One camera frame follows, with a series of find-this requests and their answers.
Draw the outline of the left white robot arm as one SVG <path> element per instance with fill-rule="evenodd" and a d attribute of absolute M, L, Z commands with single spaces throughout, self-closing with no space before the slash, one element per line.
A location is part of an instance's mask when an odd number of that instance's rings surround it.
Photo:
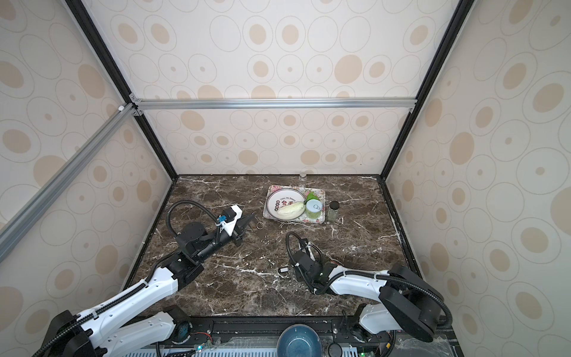
<path fill-rule="evenodd" d="M 254 214 L 224 212 L 208 233 L 190 223 L 175 235 L 178 249 L 159 260 L 150 274 L 122 293 L 76 315 L 52 319 L 36 356 L 121 356 L 169 339 L 180 324 L 171 314 L 131 324 L 148 307 L 182 290 L 204 270 L 203 263 L 229 242 L 239 243 Z"/>

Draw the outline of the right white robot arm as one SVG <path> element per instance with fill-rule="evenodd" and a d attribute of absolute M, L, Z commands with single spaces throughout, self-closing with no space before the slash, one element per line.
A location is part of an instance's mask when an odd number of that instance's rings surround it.
<path fill-rule="evenodd" d="M 444 297 L 410 269 L 396 264 L 390 270 L 349 269 L 335 261 L 315 260 L 309 248 L 288 251 L 296 278 L 314 295 L 351 295 L 371 300 L 345 319 L 345 327 L 359 342 L 394 330 L 421 342 L 432 342 L 436 331 L 449 328 L 453 316 Z"/>

